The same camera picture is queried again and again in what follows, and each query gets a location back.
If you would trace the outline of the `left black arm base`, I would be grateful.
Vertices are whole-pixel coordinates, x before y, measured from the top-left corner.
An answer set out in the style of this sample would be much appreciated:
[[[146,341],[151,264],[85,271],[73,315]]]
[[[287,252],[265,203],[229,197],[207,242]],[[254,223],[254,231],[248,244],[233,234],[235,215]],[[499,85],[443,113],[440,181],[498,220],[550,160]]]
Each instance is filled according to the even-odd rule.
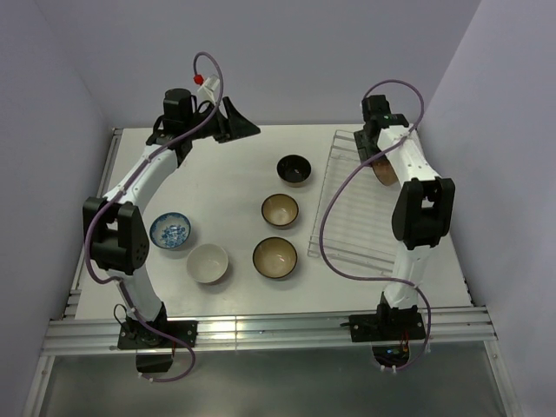
[[[153,381],[177,381],[191,373],[196,364],[195,347],[196,337],[198,335],[198,321],[195,320],[179,320],[170,321],[168,319],[166,307],[162,303],[161,309],[157,317],[153,321],[147,321],[147,327],[141,322],[126,316],[122,321],[113,315],[116,322],[120,325],[117,349],[118,350],[146,350],[152,348],[170,348],[169,354],[163,354],[160,359],[150,358],[147,354],[136,354],[137,372],[144,376],[145,374],[162,374],[170,370],[175,353],[178,348],[186,349],[190,354],[189,367],[174,377],[155,377]]]

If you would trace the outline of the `tan blue-outside bowl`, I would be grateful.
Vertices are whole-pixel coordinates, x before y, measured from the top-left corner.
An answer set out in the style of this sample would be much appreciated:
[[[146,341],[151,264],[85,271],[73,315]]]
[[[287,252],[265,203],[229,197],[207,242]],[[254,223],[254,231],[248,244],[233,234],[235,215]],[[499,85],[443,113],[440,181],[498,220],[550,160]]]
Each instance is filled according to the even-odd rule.
[[[298,254],[290,241],[271,236],[255,246],[252,262],[260,275],[278,280],[287,277],[295,270]]]

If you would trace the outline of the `black glossy bowl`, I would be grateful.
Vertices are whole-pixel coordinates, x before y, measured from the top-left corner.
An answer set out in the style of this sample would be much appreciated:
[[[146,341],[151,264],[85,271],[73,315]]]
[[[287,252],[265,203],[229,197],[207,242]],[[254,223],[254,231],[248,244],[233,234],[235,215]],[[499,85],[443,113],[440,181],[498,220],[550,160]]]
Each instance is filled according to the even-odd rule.
[[[308,183],[312,174],[312,165],[303,156],[287,155],[276,164],[276,172],[284,184],[299,188]]]

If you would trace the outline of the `large tan pink-outside bowl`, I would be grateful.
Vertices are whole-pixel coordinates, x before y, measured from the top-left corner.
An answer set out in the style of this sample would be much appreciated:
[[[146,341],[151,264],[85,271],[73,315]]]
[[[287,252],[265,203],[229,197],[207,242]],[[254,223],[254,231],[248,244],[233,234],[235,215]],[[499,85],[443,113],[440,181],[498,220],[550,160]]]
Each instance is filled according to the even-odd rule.
[[[382,185],[390,187],[398,182],[394,168],[385,156],[371,162],[370,167]]]

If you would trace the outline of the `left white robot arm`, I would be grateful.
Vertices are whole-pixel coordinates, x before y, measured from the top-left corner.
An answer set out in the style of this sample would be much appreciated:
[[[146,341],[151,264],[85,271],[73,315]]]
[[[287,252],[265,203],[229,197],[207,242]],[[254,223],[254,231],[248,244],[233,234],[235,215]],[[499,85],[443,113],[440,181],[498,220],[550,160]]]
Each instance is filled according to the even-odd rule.
[[[160,320],[163,303],[153,289],[145,262],[149,237],[142,213],[165,180],[180,168],[193,142],[206,137],[218,143],[260,134],[224,96],[215,103],[199,102],[187,89],[170,89],[163,99],[143,152],[131,171],[105,196],[83,204],[85,265],[98,284],[114,282],[128,316],[142,321],[138,337],[159,347],[169,336]]]

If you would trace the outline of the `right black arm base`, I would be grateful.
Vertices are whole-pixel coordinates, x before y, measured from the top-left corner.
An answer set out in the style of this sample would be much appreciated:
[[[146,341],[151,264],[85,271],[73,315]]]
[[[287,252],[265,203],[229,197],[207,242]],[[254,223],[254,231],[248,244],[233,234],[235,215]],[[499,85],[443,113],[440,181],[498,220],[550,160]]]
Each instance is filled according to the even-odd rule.
[[[349,327],[351,342],[387,342],[373,346],[375,360],[384,367],[398,368],[410,361],[410,341],[423,341],[426,330],[416,305],[393,308],[384,297],[374,313],[351,314],[343,327]]]

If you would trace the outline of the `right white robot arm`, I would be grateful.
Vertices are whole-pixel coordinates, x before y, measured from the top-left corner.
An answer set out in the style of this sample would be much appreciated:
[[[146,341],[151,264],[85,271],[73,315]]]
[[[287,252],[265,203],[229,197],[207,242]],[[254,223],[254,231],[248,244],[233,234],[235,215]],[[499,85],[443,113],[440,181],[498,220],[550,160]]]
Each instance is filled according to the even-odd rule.
[[[363,128],[354,133],[362,162],[369,163],[385,186],[400,185],[392,213],[392,231],[399,242],[393,276],[402,282],[387,284],[383,301],[391,307],[376,317],[380,335],[393,339],[406,327],[398,309],[412,308],[418,302],[432,249],[447,235],[453,213],[455,184],[438,174],[428,163],[413,124],[402,114],[391,112],[384,95],[362,100]]]

